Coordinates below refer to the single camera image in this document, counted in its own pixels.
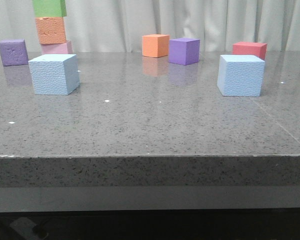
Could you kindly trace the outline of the green foam block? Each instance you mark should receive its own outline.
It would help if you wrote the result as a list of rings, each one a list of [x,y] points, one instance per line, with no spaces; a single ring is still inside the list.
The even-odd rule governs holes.
[[[65,0],[33,0],[35,17],[66,17]]]

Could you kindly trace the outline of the smooth orange foam block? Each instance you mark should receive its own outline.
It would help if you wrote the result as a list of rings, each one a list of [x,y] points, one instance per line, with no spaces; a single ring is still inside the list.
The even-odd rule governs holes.
[[[148,34],[142,36],[142,55],[160,58],[169,54],[170,36],[166,34]]]

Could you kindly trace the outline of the textured orange foam block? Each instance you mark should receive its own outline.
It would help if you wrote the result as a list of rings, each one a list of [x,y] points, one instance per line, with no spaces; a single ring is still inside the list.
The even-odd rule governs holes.
[[[41,45],[62,44],[67,41],[63,17],[36,17],[35,23]]]

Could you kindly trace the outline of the dented purple foam block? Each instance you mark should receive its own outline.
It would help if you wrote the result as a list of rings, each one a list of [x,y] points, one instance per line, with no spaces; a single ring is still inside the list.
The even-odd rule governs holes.
[[[0,41],[2,65],[19,66],[28,64],[28,52],[24,39],[5,39]]]

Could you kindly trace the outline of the light blue foam block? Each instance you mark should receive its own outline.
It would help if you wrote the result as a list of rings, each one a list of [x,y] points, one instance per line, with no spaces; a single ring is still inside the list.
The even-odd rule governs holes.
[[[223,54],[219,57],[217,87],[223,96],[258,97],[265,61],[255,55]]]
[[[36,95],[69,95],[80,85],[76,54],[44,54],[28,65]]]

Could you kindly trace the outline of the white curtain backdrop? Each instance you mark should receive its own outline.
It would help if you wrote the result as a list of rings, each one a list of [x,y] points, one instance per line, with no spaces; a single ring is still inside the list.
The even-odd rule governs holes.
[[[209,52],[240,41],[300,51],[300,0],[68,0],[66,11],[76,52],[139,52],[149,34],[197,38]]]

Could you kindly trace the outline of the smooth purple foam block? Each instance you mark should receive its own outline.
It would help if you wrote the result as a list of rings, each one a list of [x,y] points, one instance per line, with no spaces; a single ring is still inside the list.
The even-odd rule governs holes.
[[[176,38],[169,40],[168,61],[173,64],[190,65],[199,61],[200,40]]]

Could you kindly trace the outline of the pink foam block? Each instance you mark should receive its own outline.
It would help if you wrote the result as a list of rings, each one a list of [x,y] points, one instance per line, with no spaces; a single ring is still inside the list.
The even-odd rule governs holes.
[[[72,54],[72,42],[67,40],[65,43],[41,44],[41,53],[45,54]]]

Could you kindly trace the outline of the red foam block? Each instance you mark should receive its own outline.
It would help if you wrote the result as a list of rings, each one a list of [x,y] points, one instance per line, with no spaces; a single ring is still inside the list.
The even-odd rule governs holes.
[[[265,60],[266,52],[266,43],[240,41],[232,45],[232,53],[234,55],[254,55]]]

